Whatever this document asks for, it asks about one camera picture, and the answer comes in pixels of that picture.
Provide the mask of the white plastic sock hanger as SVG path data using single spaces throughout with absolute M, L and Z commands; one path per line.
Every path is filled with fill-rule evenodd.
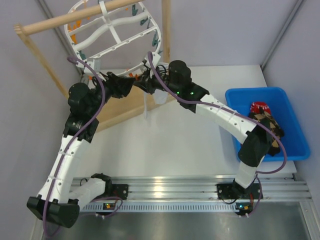
M 105 1 L 80 0 L 75 5 L 78 5 L 77 11 L 80 11 L 103 2 Z M 154 36 L 159 37 L 156 31 L 151 31 L 129 44 L 105 53 L 105 50 L 117 43 L 112 31 L 116 31 L 120 41 L 125 41 L 153 27 L 153 22 L 156 21 L 144 4 L 140 6 L 136 3 L 108 17 L 98 14 L 79 21 L 81 21 L 81 26 L 71 32 L 68 31 L 68 25 L 72 27 L 76 22 L 71 22 L 63 27 L 65 36 L 74 54 L 83 61 L 87 61 L 89 58 L 100 58 L 100 71 L 121 69 L 119 75 L 135 74 L 144 67 L 143 61 L 148 52 L 156 52 L 159 55 L 162 53 L 160 44 L 157 47 L 152 46 Z M 77 44 L 74 44 L 71 39 L 73 34 L 76 34 Z

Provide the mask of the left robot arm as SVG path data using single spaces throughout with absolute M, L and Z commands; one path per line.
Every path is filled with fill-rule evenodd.
M 83 82 L 70 87 L 70 114 L 56 160 L 42 189 L 37 196 L 29 197 L 26 204 L 44 224 L 71 228 L 80 211 L 92 200 L 114 197 L 112 180 L 102 173 L 93 174 L 74 191 L 71 191 L 71 186 L 82 155 L 92 142 L 99 125 L 97 115 L 110 98 L 127 97 L 135 78 L 108 72 L 102 78 L 93 77 L 92 80 L 95 82 L 94 88 L 89 88 Z

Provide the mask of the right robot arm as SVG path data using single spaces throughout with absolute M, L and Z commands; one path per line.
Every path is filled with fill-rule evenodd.
M 219 102 L 209 91 L 192 81 L 191 70 L 181 60 L 172 61 L 167 68 L 151 66 L 143 61 L 143 73 L 135 86 L 150 95 L 157 90 L 175 97 L 183 108 L 205 117 L 233 135 L 241 147 L 239 168 L 231 185 L 231 196 L 246 198 L 252 192 L 256 171 L 271 148 L 273 138 L 269 122 L 255 122 Z

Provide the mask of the brown argyle sock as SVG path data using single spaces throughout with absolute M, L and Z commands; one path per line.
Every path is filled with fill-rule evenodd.
M 264 120 L 268 121 L 268 128 L 272 131 L 272 133 L 280 140 L 285 136 L 284 131 L 277 123 L 275 118 L 267 111 L 264 111 L 262 108 L 259 109 L 259 112 L 250 112 L 248 115 L 251 119 L 256 120 L 257 122 L 261 122 Z M 279 143 L 276 141 L 276 138 L 272 138 L 272 145 L 268 151 L 268 154 L 274 157 L 276 154 L 281 152 L 281 147 Z

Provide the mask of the white sock black stripes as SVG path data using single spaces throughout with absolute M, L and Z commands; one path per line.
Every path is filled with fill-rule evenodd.
M 151 117 L 150 117 L 151 97 L 147 93 L 143 94 L 143 104 L 144 104 L 143 117 L 144 117 L 146 124 L 149 126 L 151 124 Z

